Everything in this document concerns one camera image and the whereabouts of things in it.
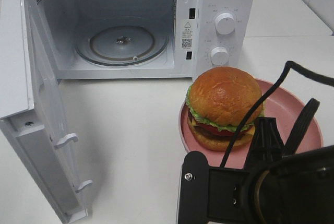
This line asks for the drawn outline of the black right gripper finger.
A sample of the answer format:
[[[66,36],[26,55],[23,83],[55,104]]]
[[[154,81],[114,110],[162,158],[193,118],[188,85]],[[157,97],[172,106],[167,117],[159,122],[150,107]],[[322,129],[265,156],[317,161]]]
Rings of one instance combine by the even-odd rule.
[[[283,141],[274,117],[259,117],[255,121],[252,156],[282,156]]]

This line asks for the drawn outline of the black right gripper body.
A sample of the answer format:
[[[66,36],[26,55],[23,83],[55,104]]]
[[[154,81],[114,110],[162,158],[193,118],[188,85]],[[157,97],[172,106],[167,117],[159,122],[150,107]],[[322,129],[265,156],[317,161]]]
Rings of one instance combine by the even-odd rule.
[[[262,221],[259,188],[283,148],[283,143],[252,143],[242,169],[210,167],[207,220]]]

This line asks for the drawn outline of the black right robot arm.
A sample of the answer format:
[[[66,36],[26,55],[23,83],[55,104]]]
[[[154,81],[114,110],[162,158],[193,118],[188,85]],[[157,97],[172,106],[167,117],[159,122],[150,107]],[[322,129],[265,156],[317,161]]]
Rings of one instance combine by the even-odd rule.
[[[242,169],[210,169],[207,216],[221,223],[333,223],[333,147],[283,155],[260,117]]]

